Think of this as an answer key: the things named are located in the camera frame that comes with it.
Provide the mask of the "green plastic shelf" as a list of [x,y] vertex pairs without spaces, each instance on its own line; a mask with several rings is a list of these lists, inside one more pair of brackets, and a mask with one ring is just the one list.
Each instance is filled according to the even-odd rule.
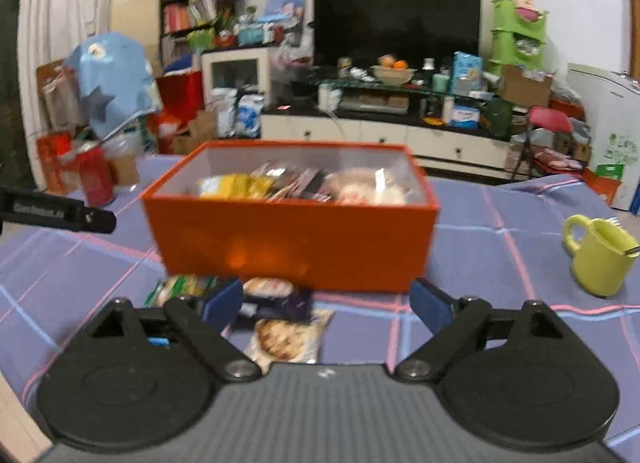
[[505,65],[544,69],[548,12],[533,0],[492,1],[492,55],[487,70],[500,75]]

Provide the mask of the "orange storage box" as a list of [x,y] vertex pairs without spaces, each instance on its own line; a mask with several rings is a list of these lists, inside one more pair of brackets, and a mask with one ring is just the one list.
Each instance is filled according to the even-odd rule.
[[[198,197],[198,180],[250,174],[268,162],[372,171],[407,190],[404,205]],[[171,275],[236,275],[320,291],[405,293],[422,275],[439,201],[403,145],[224,140],[205,143],[141,197]]]

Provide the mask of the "green white biscuit packet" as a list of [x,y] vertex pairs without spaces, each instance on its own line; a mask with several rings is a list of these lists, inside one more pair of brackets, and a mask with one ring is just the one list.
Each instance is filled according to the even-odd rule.
[[157,282],[152,292],[146,296],[144,307],[162,307],[169,299],[182,295],[200,297],[213,287],[216,282],[216,277],[204,278],[197,275],[174,275]]

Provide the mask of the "white tv cabinet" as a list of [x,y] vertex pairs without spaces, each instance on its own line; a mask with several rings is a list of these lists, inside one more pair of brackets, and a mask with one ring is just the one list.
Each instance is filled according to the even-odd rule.
[[506,179],[509,145],[500,140],[463,134],[448,128],[333,119],[319,116],[267,114],[262,137],[285,141],[349,141],[405,145],[425,168],[472,176]]

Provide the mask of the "yellow green mug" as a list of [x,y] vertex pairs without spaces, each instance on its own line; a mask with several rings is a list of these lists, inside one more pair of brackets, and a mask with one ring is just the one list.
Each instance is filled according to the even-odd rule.
[[589,294],[612,297],[639,258],[639,241],[617,221],[573,215],[562,228],[570,271]]

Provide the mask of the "silver grey snack bag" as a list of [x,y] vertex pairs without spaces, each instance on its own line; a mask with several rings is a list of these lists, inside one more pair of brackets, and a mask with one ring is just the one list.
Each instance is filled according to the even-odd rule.
[[273,363],[316,363],[334,312],[316,309],[309,323],[261,319],[244,353],[266,374]]

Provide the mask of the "white small cabinet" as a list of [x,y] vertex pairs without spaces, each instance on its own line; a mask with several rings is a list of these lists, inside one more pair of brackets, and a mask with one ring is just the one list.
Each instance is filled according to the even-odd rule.
[[255,90],[271,102],[271,51],[268,47],[212,50],[201,54],[204,100],[215,88]]

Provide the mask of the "clear plastic jar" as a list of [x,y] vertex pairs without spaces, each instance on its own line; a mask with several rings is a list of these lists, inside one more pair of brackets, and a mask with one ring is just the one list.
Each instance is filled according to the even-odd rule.
[[102,143],[102,149],[116,186],[137,186],[140,176],[136,161],[138,146],[134,143],[134,136],[124,132],[115,134]]

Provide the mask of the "red carton box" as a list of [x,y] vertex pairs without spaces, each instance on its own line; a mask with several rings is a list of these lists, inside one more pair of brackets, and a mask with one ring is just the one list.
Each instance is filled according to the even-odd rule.
[[36,140],[39,164],[48,192],[69,194],[74,186],[68,181],[62,156],[72,151],[72,137],[67,131],[43,134]]

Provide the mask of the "dark red brick snack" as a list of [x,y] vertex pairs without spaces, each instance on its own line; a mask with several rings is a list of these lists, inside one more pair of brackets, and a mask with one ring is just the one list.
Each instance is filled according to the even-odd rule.
[[285,197],[326,203],[333,200],[330,174],[324,169],[307,168],[286,188]]

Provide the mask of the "yellow snack bag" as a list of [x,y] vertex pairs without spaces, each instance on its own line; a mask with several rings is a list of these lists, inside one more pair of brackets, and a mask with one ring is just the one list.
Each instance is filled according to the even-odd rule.
[[196,193],[201,198],[222,201],[263,200],[272,185],[272,179],[267,176],[228,174],[198,180]]

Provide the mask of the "red soda can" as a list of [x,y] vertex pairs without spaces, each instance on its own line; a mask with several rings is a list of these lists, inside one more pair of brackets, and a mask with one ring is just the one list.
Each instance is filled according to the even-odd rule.
[[111,168],[102,148],[97,143],[84,143],[76,152],[76,162],[87,204],[103,207],[113,202],[115,192]]

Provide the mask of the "blue fish shaped cover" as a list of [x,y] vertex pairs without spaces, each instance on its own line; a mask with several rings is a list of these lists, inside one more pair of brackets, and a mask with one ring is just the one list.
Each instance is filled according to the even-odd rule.
[[81,114],[101,140],[130,120],[163,111],[142,45],[119,32],[87,38],[64,65],[74,73]]

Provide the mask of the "blue plaid tablecloth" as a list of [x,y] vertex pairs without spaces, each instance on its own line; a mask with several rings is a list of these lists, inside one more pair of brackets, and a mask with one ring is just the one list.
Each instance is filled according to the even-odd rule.
[[[628,461],[639,457],[639,275],[610,299],[573,281],[561,245],[573,214],[606,217],[590,189],[561,177],[528,186],[438,180],[442,211],[426,268],[444,290],[512,307],[527,296],[550,304],[599,355],[620,384],[622,404],[608,433]],[[141,303],[163,275],[139,199],[114,204],[107,238],[28,227],[1,242],[1,402],[23,414],[39,374],[95,305],[114,296]]]

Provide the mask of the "fruit bowl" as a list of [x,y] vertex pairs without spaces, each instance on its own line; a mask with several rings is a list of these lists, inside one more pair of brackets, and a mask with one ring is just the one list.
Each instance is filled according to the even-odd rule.
[[404,60],[397,60],[391,54],[380,56],[378,64],[372,66],[374,77],[384,85],[402,86],[411,82],[416,71]]

